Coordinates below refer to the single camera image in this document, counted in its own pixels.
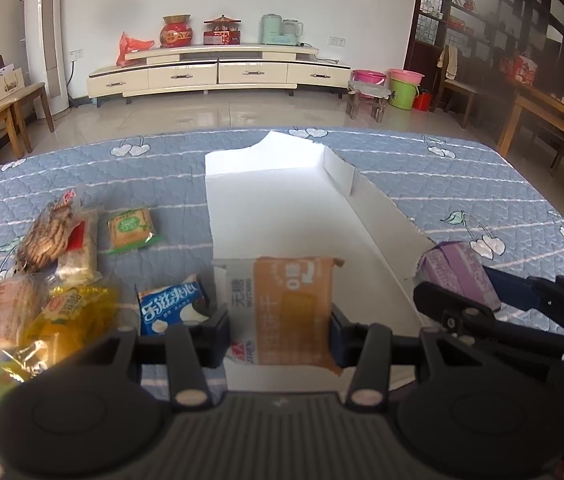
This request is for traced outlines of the wooden dining table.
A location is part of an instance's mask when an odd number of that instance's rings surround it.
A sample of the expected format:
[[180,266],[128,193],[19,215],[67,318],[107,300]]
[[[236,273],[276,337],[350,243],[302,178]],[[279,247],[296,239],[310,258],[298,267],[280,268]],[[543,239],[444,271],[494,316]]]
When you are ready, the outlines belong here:
[[560,100],[518,81],[514,81],[513,87],[510,113],[501,130],[497,145],[497,152],[503,158],[506,158],[510,150],[523,112],[532,114],[557,128],[560,133],[564,133],[564,104]]

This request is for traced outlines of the green label square biscuit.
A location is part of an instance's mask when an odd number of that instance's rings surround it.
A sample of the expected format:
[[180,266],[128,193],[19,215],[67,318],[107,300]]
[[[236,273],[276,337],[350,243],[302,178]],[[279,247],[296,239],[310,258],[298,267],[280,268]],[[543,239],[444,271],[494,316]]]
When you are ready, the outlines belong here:
[[160,241],[148,207],[129,209],[107,222],[111,254],[130,252]]

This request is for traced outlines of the small wooden stool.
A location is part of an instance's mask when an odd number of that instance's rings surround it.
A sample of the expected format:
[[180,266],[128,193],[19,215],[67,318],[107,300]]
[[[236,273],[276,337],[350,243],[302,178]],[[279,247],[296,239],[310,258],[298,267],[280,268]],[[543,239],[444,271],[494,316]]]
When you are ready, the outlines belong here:
[[392,96],[393,91],[380,84],[351,80],[348,82],[346,114],[350,119],[356,119],[361,102],[367,100],[371,103],[371,117],[376,122],[382,122]]

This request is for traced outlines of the blue sandwich cookie pack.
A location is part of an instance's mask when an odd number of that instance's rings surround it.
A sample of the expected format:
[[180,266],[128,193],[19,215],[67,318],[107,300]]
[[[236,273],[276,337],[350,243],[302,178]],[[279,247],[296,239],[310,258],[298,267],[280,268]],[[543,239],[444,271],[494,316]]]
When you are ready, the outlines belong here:
[[209,319],[208,298],[196,274],[183,282],[137,292],[140,332],[156,336],[170,326],[197,325]]

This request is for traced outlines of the purple snack pack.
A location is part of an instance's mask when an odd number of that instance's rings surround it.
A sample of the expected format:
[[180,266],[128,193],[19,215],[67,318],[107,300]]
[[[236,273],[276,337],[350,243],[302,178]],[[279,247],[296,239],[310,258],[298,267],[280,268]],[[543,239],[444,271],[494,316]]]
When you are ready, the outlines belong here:
[[446,242],[424,252],[413,285],[430,282],[497,312],[501,301],[468,243]]

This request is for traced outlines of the red pavilion gift box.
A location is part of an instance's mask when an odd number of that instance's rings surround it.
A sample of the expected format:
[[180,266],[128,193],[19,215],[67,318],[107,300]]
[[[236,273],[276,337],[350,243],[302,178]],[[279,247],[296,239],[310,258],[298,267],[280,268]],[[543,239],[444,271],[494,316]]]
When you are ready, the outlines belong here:
[[226,46],[241,43],[241,21],[220,15],[218,18],[204,21],[204,46]]

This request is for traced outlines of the sliced bread clear pack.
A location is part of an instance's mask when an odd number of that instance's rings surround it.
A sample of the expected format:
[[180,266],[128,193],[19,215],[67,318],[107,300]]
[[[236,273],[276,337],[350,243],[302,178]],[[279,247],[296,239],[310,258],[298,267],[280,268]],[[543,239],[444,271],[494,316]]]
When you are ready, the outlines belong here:
[[46,292],[32,275],[17,274],[0,281],[0,350],[20,344],[45,301]]

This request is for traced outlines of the dark chair with bag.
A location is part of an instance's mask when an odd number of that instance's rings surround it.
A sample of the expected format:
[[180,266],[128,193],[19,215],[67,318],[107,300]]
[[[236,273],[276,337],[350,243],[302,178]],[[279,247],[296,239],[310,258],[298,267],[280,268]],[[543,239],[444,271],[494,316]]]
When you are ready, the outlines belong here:
[[[0,55],[0,68],[5,67],[3,58]],[[16,134],[22,138],[24,147],[28,153],[32,152],[32,142],[27,131],[23,108],[38,100],[40,102],[43,117],[46,120],[50,132],[54,131],[54,122],[51,114],[50,103],[47,95],[46,85],[43,82],[36,84],[25,84],[24,88],[17,90],[5,99],[0,101],[0,106],[10,103],[12,105],[13,120]]]

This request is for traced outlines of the white wafer red label pack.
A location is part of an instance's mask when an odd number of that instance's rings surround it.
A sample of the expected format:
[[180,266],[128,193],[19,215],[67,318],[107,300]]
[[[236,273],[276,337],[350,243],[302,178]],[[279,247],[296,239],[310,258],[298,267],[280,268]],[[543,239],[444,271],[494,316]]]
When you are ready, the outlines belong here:
[[58,257],[55,277],[63,286],[90,285],[99,281],[99,211],[84,210],[70,233],[66,251]]

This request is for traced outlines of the orange sugar-free biscuit pack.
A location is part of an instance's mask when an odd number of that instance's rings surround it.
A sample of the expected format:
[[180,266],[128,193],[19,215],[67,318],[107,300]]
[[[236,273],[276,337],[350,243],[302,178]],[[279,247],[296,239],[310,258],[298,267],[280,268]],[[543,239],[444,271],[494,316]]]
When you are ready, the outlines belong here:
[[336,257],[218,259],[230,323],[228,358],[314,366],[340,375],[329,345]]

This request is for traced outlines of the dark chair by shelf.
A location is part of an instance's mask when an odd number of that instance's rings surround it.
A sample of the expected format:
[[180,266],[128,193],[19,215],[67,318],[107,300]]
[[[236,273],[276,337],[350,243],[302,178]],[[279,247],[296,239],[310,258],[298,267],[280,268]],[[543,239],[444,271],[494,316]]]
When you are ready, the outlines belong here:
[[473,105],[482,93],[482,71],[485,64],[480,58],[463,56],[457,47],[447,44],[440,54],[436,67],[438,69],[437,87],[430,111],[434,112],[439,107],[446,91],[450,93],[444,107],[446,112],[450,111],[457,96],[464,96],[465,107],[460,126],[465,128],[468,125]]

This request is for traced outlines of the white paper gift bag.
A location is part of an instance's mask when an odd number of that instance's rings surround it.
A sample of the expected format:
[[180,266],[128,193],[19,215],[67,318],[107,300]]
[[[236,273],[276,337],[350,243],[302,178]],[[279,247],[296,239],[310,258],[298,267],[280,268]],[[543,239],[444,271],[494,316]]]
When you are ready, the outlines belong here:
[[13,64],[0,68],[0,101],[25,87],[23,71]]

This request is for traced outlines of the red round jar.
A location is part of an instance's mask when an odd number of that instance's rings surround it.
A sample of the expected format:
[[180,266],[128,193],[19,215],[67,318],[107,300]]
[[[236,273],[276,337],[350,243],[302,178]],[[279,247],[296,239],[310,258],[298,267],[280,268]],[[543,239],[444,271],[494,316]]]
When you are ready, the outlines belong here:
[[165,25],[160,31],[162,48],[178,48],[190,46],[193,39],[189,24],[189,14],[167,15],[163,17]]

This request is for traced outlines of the brown cookies clear bag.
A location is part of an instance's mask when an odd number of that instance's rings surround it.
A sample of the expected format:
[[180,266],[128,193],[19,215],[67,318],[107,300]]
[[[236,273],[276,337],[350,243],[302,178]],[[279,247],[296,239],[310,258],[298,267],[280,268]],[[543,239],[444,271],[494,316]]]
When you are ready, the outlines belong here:
[[47,269],[66,252],[68,240],[79,223],[81,192],[70,188],[35,218],[15,252],[16,273],[37,273]]

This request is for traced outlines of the yellow orange jelly pack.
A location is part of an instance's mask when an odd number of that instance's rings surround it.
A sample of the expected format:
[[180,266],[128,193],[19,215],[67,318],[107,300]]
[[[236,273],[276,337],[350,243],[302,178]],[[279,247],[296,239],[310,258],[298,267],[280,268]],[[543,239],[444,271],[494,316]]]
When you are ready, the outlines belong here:
[[58,287],[2,363],[16,382],[40,375],[96,341],[116,324],[118,293],[99,286]]

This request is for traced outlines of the red plastic bag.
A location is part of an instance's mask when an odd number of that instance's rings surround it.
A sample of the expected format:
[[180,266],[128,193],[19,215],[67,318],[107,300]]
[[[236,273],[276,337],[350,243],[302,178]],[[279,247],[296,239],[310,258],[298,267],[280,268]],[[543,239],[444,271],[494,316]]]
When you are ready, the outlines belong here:
[[137,38],[129,37],[125,32],[123,32],[118,42],[118,57],[116,60],[116,65],[128,65],[129,61],[126,59],[127,54],[152,49],[152,47],[154,47],[154,44],[154,40],[140,40]]

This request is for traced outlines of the pink plastic basin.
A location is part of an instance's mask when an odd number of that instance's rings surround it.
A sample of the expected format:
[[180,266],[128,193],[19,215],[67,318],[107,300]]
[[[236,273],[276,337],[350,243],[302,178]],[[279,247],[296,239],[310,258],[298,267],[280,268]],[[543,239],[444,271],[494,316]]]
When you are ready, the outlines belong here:
[[375,84],[376,86],[386,85],[386,75],[376,70],[353,70],[352,81],[362,82],[363,84]]

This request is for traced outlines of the cream tv cabinet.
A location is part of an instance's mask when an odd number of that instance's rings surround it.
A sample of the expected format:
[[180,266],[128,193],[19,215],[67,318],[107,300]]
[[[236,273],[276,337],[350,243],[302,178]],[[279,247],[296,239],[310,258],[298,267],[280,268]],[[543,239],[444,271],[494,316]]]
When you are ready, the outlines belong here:
[[215,90],[285,90],[324,87],[344,92],[352,69],[320,58],[313,47],[223,44],[158,48],[125,55],[124,66],[89,75],[88,97],[137,96]]

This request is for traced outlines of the dark wooden display shelf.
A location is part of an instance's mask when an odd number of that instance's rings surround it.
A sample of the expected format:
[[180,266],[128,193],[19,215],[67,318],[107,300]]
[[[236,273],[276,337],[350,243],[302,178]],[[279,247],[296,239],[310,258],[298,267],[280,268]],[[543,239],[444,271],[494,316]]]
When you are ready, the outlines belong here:
[[438,59],[458,51],[460,79],[495,87],[517,55],[537,65],[536,87],[564,96],[564,0],[416,0],[404,66],[432,93]]

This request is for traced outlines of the blue quilted table cover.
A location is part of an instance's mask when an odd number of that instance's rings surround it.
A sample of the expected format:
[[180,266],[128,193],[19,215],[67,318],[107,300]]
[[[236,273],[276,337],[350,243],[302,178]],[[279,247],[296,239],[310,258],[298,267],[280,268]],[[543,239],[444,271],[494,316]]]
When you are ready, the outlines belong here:
[[[346,406],[353,368],[204,368],[211,406],[172,406],[165,367],[131,377],[137,292],[196,274],[212,316],[205,157],[262,129],[171,133],[68,148],[0,167],[0,281],[43,208],[70,188],[99,211],[98,269],[117,290],[115,326],[0,399],[0,479],[564,479],[557,465],[432,465],[411,447],[411,396]],[[362,130],[280,132],[326,145],[377,186],[434,248],[465,242],[483,268],[564,276],[564,219],[504,158],[475,142]],[[148,207],[160,241],[111,254],[107,222]]]

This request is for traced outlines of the white cardboard tray box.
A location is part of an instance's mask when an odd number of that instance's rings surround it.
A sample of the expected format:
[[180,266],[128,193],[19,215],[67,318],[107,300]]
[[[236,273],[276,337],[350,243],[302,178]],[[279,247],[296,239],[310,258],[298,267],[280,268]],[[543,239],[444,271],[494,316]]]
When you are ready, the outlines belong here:
[[269,132],[205,157],[215,260],[341,258],[333,299],[346,318],[416,336],[419,258],[433,246],[377,186],[324,144]]

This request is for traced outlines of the mint green kitchen appliance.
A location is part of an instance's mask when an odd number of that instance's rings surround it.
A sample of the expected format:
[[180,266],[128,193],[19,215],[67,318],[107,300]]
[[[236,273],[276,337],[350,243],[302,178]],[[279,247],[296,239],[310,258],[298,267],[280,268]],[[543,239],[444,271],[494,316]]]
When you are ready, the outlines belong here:
[[264,14],[260,19],[259,42],[274,46],[299,46],[303,42],[304,23],[286,20],[279,14]]

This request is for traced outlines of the white standing air conditioner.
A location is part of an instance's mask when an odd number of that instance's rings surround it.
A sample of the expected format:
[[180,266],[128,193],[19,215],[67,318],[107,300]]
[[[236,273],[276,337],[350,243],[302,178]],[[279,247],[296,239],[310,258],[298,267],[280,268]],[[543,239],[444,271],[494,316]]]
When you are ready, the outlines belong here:
[[28,78],[46,87],[53,116],[69,108],[62,41],[61,0],[23,0]]

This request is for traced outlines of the green plastic bucket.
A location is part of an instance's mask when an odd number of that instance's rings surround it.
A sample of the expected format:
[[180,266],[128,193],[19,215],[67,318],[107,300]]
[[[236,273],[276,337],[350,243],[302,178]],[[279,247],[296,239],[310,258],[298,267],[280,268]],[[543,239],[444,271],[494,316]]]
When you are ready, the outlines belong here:
[[389,104],[400,110],[411,110],[413,102],[420,93],[420,83],[424,75],[411,70],[388,71],[390,98]]

